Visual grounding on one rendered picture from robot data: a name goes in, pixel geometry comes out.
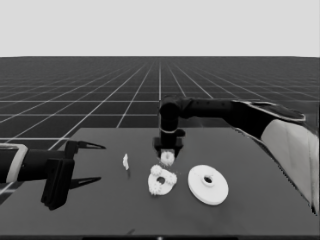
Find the large thick white disc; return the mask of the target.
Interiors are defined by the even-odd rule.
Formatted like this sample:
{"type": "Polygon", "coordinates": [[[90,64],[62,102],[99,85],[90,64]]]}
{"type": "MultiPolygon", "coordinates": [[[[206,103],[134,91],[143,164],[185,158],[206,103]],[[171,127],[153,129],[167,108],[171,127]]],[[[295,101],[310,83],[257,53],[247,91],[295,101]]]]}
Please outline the large thick white disc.
{"type": "Polygon", "coordinates": [[[211,206],[222,204],[229,193],[225,177],[208,165],[196,165],[190,169],[188,187],[199,201],[211,206]]]}

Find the white round carrier with pins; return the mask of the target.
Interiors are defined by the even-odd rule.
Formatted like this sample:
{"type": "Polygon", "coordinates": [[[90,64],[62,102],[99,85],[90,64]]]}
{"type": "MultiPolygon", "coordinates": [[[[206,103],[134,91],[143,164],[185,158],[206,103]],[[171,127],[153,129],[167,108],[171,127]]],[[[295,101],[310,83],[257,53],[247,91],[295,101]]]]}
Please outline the white round carrier with pins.
{"type": "Polygon", "coordinates": [[[161,185],[161,191],[158,194],[159,196],[168,194],[174,187],[174,185],[169,185],[166,183],[166,174],[169,171],[162,168],[162,173],[160,176],[153,176],[150,172],[148,177],[148,188],[150,185],[158,183],[161,185]]]}

